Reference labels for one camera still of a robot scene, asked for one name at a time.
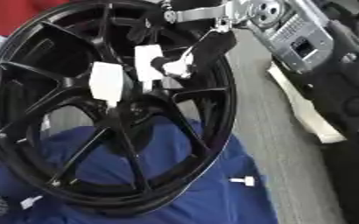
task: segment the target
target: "wheel spoke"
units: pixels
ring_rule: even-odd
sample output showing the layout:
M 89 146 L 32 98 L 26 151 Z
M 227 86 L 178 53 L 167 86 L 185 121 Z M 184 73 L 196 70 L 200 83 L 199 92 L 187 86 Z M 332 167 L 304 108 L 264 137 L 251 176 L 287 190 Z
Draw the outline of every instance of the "wheel spoke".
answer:
M 130 140 L 128 131 L 124 127 L 120 115 L 115 109 L 111 109 L 109 111 L 109 115 L 113 119 L 110 127 L 116 132 L 118 141 L 121 141 L 121 144 L 124 148 L 125 156 L 129 161 L 130 168 L 132 169 L 134 175 L 134 183 L 136 188 L 143 193 L 149 192 L 151 190 L 150 184 L 148 183 L 148 180 L 143 173 L 143 169 L 138 162 L 138 155 L 136 153 L 135 146 Z
M 57 82 L 61 82 L 65 79 L 65 76 L 63 76 L 63 75 L 48 72 L 46 70 L 43 70 L 43 69 L 40 69 L 40 68 L 37 68 L 34 66 L 27 66 L 27 65 L 20 64 L 17 62 L 3 61 L 3 62 L 1 62 L 0 66 L 2 68 L 4 68 L 5 70 L 19 69 L 19 70 L 35 73 L 35 74 L 41 75 L 43 77 L 49 78 L 49 79 L 57 81 Z
M 57 171 L 49 180 L 49 184 L 59 186 L 62 182 L 66 181 L 69 184 L 74 177 L 77 167 L 83 162 L 91 152 L 104 142 L 108 135 L 107 129 L 97 129 L 89 139 L 84 142 L 74 154 L 66 161 L 66 163 Z
M 212 87 L 212 88 L 177 88 L 167 89 L 170 97 L 176 103 L 190 101 L 200 98 L 219 99 L 227 93 L 226 87 Z
M 108 3 L 103 12 L 102 21 L 99 24 L 99 34 L 98 36 L 103 39 L 104 42 L 107 42 L 110 38 L 110 18 L 111 18 L 111 12 L 113 10 L 113 4 Z
M 75 43 L 79 46 L 86 47 L 89 51 L 93 53 L 98 53 L 92 42 L 82 37 L 82 35 L 69 31 L 56 24 L 42 22 L 42 25 L 45 29 L 49 31 L 49 35 L 52 35 L 53 38 L 62 41 L 64 44 Z
M 52 109 L 58 107 L 73 94 L 75 94 L 73 89 L 54 89 L 43 96 L 39 101 L 32 104 L 19 119 L 4 126 L 0 130 L 0 134 L 5 134 L 13 140 L 24 137 L 24 130 L 26 130 L 30 124 L 34 123 Z
M 194 127 L 185 118 L 184 114 L 180 111 L 177 104 L 173 102 L 167 103 L 167 108 L 164 109 L 164 116 L 170 119 L 189 139 L 193 150 L 193 154 L 198 158 L 204 158 L 209 152 L 209 148 L 204 140 L 200 138 Z
M 128 17 L 113 17 L 111 23 L 114 25 L 135 26 L 138 25 L 139 21 Z

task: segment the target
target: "white foam block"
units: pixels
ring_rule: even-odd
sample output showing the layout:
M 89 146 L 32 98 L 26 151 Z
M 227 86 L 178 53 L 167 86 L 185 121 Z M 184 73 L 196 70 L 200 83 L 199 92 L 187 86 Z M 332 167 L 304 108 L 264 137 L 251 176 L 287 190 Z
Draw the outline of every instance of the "white foam block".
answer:
M 135 47 L 135 66 L 139 81 L 162 80 L 164 75 L 151 66 L 152 60 L 163 57 L 160 45 L 138 45 Z
M 123 94 L 123 67 L 94 62 L 89 87 L 94 98 L 106 101 L 112 108 L 116 107 Z

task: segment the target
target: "screw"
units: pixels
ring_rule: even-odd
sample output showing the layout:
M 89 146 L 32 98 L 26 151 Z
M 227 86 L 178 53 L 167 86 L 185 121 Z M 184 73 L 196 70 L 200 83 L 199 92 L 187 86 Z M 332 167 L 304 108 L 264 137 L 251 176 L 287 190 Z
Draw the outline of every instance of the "screw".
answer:
M 167 21 L 170 24 L 175 23 L 177 20 L 177 14 L 175 14 L 175 11 L 169 10 L 165 11 L 165 21 Z
M 138 115 L 139 113 L 142 112 L 142 109 L 139 108 L 136 103 L 132 103 L 132 104 L 130 105 L 130 111 L 133 112 L 133 113 L 135 113 L 136 115 Z
M 150 23 L 150 21 L 148 21 L 148 18 L 145 20 L 145 27 L 151 28 L 151 23 Z
M 5 133 L 0 133 L 0 138 L 6 138 L 7 135 Z
M 60 185 L 61 185 L 61 182 L 59 180 L 52 181 L 52 186 L 57 187 L 57 186 L 60 186 Z
M 356 61 L 357 59 L 358 56 L 356 56 L 355 53 L 349 52 L 346 55 L 344 55 L 343 58 L 341 58 L 341 62 L 343 62 L 344 64 L 348 64 Z

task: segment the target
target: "robotic arm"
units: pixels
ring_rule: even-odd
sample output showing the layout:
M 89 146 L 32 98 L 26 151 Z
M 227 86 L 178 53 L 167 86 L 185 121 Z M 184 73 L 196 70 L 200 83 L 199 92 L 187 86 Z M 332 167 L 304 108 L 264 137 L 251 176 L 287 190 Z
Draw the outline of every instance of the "robotic arm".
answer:
M 233 29 L 249 29 L 322 116 L 345 137 L 359 138 L 359 39 L 312 0 L 232 0 L 180 11 L 163 5 L 167 23 L 212 18 L 215 27 L 179 59 L 154 59 L 162 74 L 189 78 L 236 44 Z

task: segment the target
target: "silver metal plate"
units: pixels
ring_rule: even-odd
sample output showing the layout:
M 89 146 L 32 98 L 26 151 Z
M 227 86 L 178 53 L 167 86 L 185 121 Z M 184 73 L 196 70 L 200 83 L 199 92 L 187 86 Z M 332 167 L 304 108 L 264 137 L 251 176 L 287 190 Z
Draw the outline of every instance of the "silver metal plate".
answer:
M 264 0 L 266 8 L 276 6 L 276 0 Z M 329 19 L 310 0 L 284 0 L 285 15 L 274 26 L 255 23 L 247 26 L 256 37 L 292 70 L 304 73 L 322 64 L 332 53 L 334 40 L 324 27 Z

